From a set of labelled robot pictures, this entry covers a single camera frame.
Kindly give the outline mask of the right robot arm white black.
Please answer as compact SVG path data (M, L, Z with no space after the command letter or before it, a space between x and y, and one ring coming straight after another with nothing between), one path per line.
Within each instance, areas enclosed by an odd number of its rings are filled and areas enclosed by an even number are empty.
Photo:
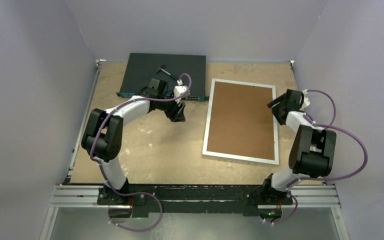
M288 167L270 174L263 182L260 196L268 204L284 198L288 190L304 180L331 173L337 134L316 125L305 112L309 105L306 91L292 89L267 104L277 123L289 127L295 134Z

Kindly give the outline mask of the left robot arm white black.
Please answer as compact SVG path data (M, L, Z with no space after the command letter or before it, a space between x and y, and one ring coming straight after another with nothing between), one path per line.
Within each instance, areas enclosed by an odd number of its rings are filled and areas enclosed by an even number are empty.
M96 162L104 177L104 184L110 188L109 197L118 205L126 203L129 191L125 188L127 177L118 159L122 148L124 127L133 120L152 111L162 111L173 123L185 122L186 104L182 98L190 94L190 86L177 80L172 91L166 90L167 82L153 78L126 102L102 110L91 111L81 139L81 147Z

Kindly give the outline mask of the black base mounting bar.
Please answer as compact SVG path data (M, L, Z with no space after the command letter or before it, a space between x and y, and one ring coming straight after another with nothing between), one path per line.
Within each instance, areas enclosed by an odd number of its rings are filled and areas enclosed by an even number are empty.
M115 194L102 185L98 189L99 206L126 206L134 218L150 213L241 214L245 217L264 216L263 207L275 209L278 204L289 207L293 200L265 197L263 185L244 184L144 184L128 183L128 196Z

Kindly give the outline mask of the small black-handled hammer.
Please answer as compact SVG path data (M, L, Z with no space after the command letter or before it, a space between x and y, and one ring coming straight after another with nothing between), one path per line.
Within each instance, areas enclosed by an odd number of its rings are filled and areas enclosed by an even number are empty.
M168 71L166 70L166 65L165 65L165 64L159 66L155 72L156 72L156 73L160 73L160 72L162 72L162 73L168 75L168 76L169 76L171 79L173 79L174 81L177 81L177 80L179 79L177 76L175 76L174 74L172 74L172 73L170 73L170 72L168 72Z

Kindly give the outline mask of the dark network switch box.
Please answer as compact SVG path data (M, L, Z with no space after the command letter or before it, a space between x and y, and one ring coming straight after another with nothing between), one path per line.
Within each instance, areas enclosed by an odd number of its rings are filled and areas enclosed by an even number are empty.
M121 98L130 98L147 87L151 79L165 81L167 92L174 90L178 85L177 81L163 72L156 73L158 67L166 65L165 69L177 77L183 73L190 75L192 79L190 95L184 99L203 102L207 98L206 62L205 55L131 53L122 84L116 94Z

